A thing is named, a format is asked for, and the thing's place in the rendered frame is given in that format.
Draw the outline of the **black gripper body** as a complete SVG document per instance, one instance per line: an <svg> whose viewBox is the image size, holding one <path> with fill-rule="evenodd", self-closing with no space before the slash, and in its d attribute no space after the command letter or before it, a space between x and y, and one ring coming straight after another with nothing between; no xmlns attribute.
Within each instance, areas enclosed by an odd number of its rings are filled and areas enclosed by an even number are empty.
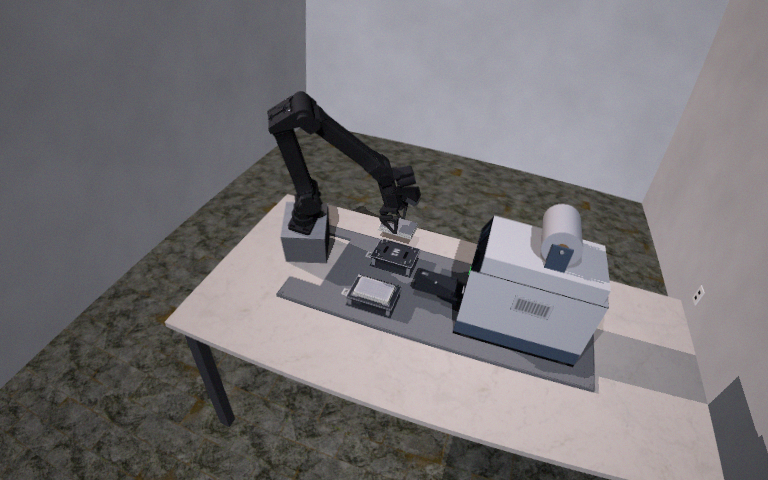
<svg viewBox="0 0 768 480"><path fill-rule="evenodd" d="M389 212L391 212L392 214L396 214L397 211L403 210L403 208L407 204L407 202L403 201L401 203L401 205L399 206L399 208L389 208L386 195L392 194L392 193L394 193L396 191L397 191L397 188L394 191L390 192L390 193L381 193L384 205L379 210L379 212L381 214L380 217L379 217L380 220L391 219L393 216L392 215L387 215Z"/></svg>

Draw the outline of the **light grey cylinder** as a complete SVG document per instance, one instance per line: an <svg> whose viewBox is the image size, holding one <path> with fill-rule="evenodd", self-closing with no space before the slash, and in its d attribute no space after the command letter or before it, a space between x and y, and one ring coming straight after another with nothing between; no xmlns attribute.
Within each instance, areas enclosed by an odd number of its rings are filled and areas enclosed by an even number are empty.
<svg viewBox="0 0 768 480"><path fill-rule="evenodd" d="M567 204L557 204L545 212L542 225L541 253L546 261L553 244L565 244L574 250L568 266L581 258L583 254L581 216L574 207Z"/></svg>

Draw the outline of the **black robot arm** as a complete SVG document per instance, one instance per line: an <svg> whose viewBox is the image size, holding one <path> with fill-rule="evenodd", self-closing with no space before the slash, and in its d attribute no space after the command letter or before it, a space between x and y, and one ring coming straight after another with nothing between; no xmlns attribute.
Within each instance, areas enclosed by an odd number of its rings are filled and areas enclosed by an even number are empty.
<svg viewBox="0 0 768 480"><path fill-rule="evenodd" d="M307 93L299 92L267 111L268 130L278 143L297 193L294 194L294 211L288 224L289 230L310 235L323 204L319 198L321 191L318 190L318 183L309 175L294 133L294 128L298 127L310 135L321 127L316 134L362 166L378 182L381 193L390 193L397 188L396 192L386 195L389 208L399 208L403 200L414 207L417 206L421 199L419 187L406 187L416 184L410 165L391 168L387 157L369 148L332 119Z"/></svg>

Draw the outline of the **white multi-well plate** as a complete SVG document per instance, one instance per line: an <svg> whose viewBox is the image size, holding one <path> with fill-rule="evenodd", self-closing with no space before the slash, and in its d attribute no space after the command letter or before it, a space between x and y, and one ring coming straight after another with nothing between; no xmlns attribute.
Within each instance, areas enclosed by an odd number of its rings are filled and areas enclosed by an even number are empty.
<svg viewBox="0 0 768 480"><path fill-rule="evenodd" d="M353 295L388 305L395 288L395 285L362 276Z"/></svg>

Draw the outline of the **white well plate with black square wells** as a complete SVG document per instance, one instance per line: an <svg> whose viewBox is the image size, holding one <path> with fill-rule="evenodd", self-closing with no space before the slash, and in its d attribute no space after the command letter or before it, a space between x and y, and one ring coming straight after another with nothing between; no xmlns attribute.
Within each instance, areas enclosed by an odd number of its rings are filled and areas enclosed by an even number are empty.
<svg viewBox="0 0 768 480"><path fill-rule="evenodd" d="M382 222L380 223L380 225L381 224L382 224ZM378 228L379 231L386 232L386 233L389 233L389 234L393 234L389 229L384 228L384 227L380 227L380 225L379 225L379 228ZM397 231L397 234L393 234L393 235L400 236L400 237L407 238L407 239L411 240L417 228L418 228L418 223L417 223L417 225L416 225L416 227L413 230L411 235L408 235L408 234L405 234L405 233L401 233L401 232L398 232L398 231Z"/></svg>

